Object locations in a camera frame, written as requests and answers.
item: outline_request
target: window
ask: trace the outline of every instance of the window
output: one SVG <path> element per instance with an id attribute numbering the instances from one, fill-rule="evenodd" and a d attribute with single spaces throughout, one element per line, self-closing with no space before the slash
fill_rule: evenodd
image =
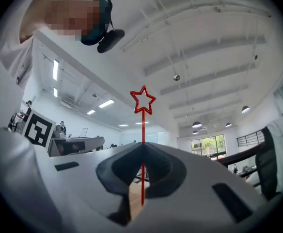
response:
<path id="1" fill-rule="evenodd" d="M 192 153 L 217 160 L 226 157 L 224 135 L 191 141 Z"/>

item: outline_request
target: red stick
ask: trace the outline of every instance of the red stick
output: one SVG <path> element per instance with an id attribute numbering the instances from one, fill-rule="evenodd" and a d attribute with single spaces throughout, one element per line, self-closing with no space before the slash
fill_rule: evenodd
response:
<path id="1" fill-rule="evenodd" d="M 142 111 L 142 143 L 145 143 L 145 118 L 146 112 Z M 145 165 L 141 166 L 141 205 L 143 206 L 145 199 Z"/>

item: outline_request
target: headphones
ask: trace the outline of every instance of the headphones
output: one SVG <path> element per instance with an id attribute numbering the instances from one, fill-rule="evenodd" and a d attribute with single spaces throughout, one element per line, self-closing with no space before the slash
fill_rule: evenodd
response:
<path id="1" fill-rule="evenodd" d="M 93 36 L 82 36 L 81 42 L 86 46 L 92 46 L 98 43 L 97 51 L 99 53 L 105 53 L 112 49 L 124 36 L 125 32 L 121 29 L 114 29 L 112 20 L 111 20 L 111 10 L 112 10 L 112 2 L 111 0 L 107 0 L 108 5 L 105 7 L 105 16 L 102 20 L 100 20 L 99 34 L 96 38 L 93 39 Z M 112 26 L 112 30 L 107 32 L 109 24 Z"/>

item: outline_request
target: black slot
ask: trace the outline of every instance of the black slot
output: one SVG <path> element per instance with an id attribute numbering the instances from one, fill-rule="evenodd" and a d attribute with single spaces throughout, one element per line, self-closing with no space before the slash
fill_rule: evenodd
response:
<path id="1" fill-rule="evenodd" d="M 70 168 L 73 168 L 73 167 L 76 167 L 76 166 L 79 166 L 79 164 L 77 162 L 73 161 L 73 162 L 55 165 L 54 167 L 57 171 L 63 171 L 63 170 L 70 169 Z"/>
<path id="2" fill-rule="evenodd" d="M 243 221 L 251 216 L 252 211 L 244 204 L 244 202 L 232 191 L 227 184 L 218 183 L 213 185 L 215 193 L 218 195 L 225 208 L 234 218 L 236 223 Z"/>

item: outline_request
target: white ceiling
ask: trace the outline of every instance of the white ceiling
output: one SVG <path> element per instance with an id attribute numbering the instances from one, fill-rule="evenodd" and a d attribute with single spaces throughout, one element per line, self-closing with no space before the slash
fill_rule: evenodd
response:
<path id="1" fill-rule="evenodd" d="M 178 128 L 196 120 L 205 125 L 220 122 L 224 127 L 225 121 L 236 125 L 246 116 L 241 107 L 255 108 L 283 76 L 283 22 L 268 0 L 111 1 L 113 24 L 126 35 L 104 57 L 118 69 L 112 79 L 122 86 L 116 84 L 107 92 L 60 59 L 61 97 L 75 100 L 83 113 L 111 98 L 116 101 L 112 109 L 93 114 L 95 120 L 113 127 L 139 120 L 132 103 L 111 95 L 116 91 L 129 97 L 124 73 L 148 86 L 155 103 L 171 114 Z M 42 54 L 50 60 L 59 56 L 39 45 L 44 88 L 51 91 L 52 62 Z M 95 67 L 86 68 L 94 72 Z M 180 75 L 177 82 L 175 74 Z M 96 75 L 108 83 L 106 74 L 96 71 Z M 164 119 L 158 113 L 154 111 L 153 121 L 162 126 Z"/>

